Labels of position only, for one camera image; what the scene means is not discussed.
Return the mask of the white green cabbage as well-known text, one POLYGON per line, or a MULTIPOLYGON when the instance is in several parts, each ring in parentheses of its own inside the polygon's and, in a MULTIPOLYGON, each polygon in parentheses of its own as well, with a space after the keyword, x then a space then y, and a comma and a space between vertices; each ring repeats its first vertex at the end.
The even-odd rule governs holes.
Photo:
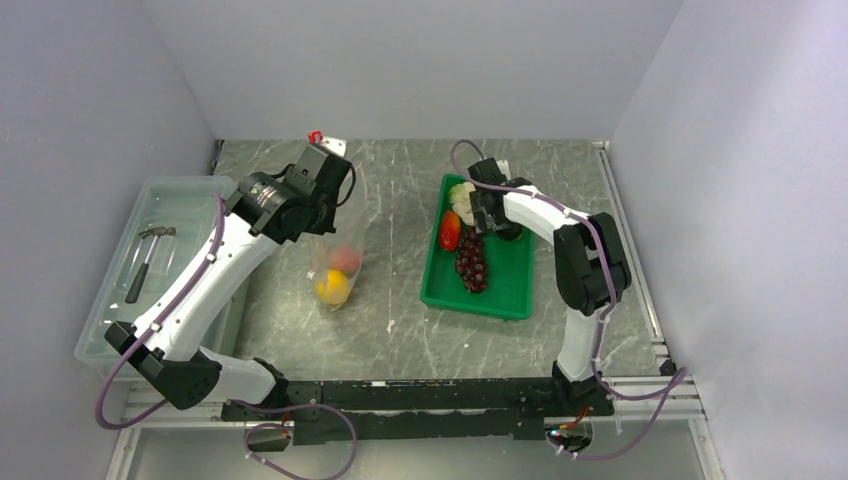
POLYGON ((475 186, 470 182, 462 182, 454 185, 448 191, 448 199, 452 211, 463 221, 466 226, 474 227, 475 220, 471 204, 471 194, 475 186))

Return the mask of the dark red grape bunch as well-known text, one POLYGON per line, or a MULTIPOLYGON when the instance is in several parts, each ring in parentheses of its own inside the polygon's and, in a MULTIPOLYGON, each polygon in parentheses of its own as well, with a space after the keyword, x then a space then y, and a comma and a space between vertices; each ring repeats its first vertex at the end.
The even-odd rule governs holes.
POLYGON ((460 239, 455 271, 467 292, 479 294, 487 289, 489 267, 484 240, 482 234, 474 227, 467 228, 460 239))

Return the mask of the clear zip top bag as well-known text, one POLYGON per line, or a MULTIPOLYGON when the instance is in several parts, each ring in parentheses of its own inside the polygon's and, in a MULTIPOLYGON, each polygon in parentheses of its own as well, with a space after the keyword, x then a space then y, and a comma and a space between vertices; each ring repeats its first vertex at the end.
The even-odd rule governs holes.
POLYGON ((368 183, 361 162, 353 164, 340 196, 349 190, 350 197, 336 210, 336 232, 310 238, 307 284, 318 304, 330 311, 348 302, 364 261, 368 183))

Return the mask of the pink peach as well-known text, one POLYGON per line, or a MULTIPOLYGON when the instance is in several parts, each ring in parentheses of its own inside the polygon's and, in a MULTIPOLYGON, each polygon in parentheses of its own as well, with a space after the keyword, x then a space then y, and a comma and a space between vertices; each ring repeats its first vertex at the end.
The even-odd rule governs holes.
POLYGON ((329 268, 348 277, 355 276, 362 265, 362 253, 350 245, 337 245, 330 252, 329 268))

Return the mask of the orange fruit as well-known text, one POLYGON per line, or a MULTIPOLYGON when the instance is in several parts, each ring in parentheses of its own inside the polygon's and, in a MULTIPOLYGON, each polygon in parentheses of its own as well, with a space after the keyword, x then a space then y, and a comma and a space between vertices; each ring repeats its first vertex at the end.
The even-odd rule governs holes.
POLYGON ((313 290, 320 302, 331 307, 343 305, 351 292, 351 282, 341 271, 328 269, 316 274, 313 290))

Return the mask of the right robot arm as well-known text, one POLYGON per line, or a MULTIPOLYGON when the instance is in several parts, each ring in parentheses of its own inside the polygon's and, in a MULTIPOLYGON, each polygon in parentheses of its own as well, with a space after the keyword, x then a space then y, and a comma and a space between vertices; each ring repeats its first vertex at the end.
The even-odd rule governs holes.
POLYGON ((507 179, 493 158, 467 172, 482 196, 475 211, 479 226, 518 224, 553 247, 557 290, 567 312, 551 401, 560 413, 574 415, 590 396, 603 393, 599 354, 605 327, 632 283, 616 221, 607 213, 571 209, 523 178, 507 179))

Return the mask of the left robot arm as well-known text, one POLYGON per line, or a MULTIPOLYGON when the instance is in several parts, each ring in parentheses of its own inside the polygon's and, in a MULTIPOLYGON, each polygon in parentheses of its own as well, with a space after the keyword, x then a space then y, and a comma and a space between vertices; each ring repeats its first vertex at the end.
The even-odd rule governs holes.
POLYGON ((115 321, 105 339, 171 406, 241 401, 264 420, 279 417, 288 381, 262 359, 243 360, 202 346, 202 337, 235 291, 280 246, 335 230, 336 210, 355 185, 347 143, 312 140, 277 174, 243 178, 216 196, 207 241, 166 292, 134 322, 115 321))

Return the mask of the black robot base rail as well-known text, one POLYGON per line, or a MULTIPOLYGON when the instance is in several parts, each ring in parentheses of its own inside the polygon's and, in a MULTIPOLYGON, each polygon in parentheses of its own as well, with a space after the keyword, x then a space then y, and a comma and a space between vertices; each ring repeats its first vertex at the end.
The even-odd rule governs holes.
POLYGON ((556 422, 610 417, 606 393, 570 401, 552 378, 292 381, 281 403, 254 411, 234 402, 226 422, 290 421, 297 446, 349 440, 509 436, 540 440, 556 422))

